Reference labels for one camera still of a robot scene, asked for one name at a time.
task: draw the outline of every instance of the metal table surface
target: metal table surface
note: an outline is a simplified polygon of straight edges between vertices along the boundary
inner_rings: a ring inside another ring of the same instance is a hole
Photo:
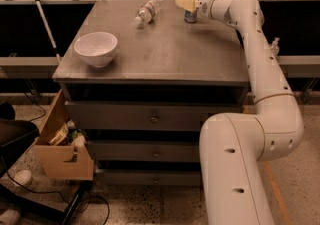
[[[155,20],[136,28],[136,11],[146,1],[97,1],[55,71],[54,80],[247,84],[246,61],[235,30],[200,16],[197,23],[186,23],[184,10],[176,7],[174,0],[163,0]],[[103,68],[84,63],[73,48],[80,36],[96,31],[118,38],[116,58]]]

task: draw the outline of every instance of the white bowl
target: white bowl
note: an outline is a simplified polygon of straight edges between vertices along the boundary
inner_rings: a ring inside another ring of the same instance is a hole
[[[74,50],[85,63],[93,67],[104,67],[116,55],[117,38],[107,32],[94,32],[80,37]]]

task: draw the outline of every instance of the cardboard box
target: cardboard box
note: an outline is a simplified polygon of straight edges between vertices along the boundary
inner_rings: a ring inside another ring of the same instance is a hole
[[[56,131],[68,121],[69,115],[64,104],[65,99],[60,91],[39,128],[40,136],[35,143],[37,156],[50,179],[93,180],[94,162],[85,146],[75,152],[73,146],[48,145]]]

